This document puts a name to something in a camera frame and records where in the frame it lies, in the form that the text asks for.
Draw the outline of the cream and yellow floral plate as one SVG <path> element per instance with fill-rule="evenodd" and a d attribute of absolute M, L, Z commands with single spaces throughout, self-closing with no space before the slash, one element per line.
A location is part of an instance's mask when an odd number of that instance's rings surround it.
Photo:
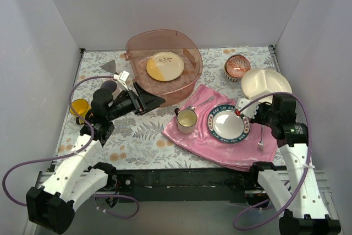
<path fill-rule="evenodd" d="M 148 59 L 146 70 L 148 75 L 157 81 L 172 81 L 183 73 L 184 61 L 173 52 L 159 52 Z"/>

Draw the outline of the cream divided plate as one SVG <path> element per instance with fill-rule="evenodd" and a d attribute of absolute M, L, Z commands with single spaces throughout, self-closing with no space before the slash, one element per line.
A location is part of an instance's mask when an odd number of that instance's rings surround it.
<path fill-rule="evenodd" d="M 241 79 L 243 94 L 254 100 L 273 92 L 289 92 L 292 88 L 287 79 L 275 70 L 254 68 L 249 70 Z"/>

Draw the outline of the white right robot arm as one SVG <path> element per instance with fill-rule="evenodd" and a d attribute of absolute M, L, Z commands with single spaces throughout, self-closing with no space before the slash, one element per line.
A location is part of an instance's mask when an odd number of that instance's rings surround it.
<path fill-rule="evenodd" d="M 249 184 L 263 188 L 280 215 L 281 234 L 340 234 L 338 220 L 332 219 L 321 198 L 315 168 L 311 161 L 310 122 L 297 122 L 294 95 L 272 94 L 271 103 L 259 103 L 252 123 L 265 125 L 282 154 L 288 172 L 290 189 L 279 179 L 277 169 L 269 162 L 256 162 L 251 167 Z"/>

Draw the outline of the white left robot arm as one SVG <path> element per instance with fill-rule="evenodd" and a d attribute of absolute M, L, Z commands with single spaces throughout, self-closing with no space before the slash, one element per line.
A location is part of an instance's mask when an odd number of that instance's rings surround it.
<path fill-rule="evenodd" d="M 76 210 L 91 195 L 100 189 L 110 191 L 116 187 L 115 168 L 111 165 L 93 166 L 84 178 L 80 176 L 111 136 L 115 119 L 130 112 L 143 115 L 165 103 L 165 99 L 145 91 L 138 83 L 133 86 L 134 90 L 123 90 L 118 97 L 104 88 L 94 92 L 91 114 L 86 117 L 73 152 L 40 187 L 32 187 L 26 193 L 31 222 L 63 234 Z"/>

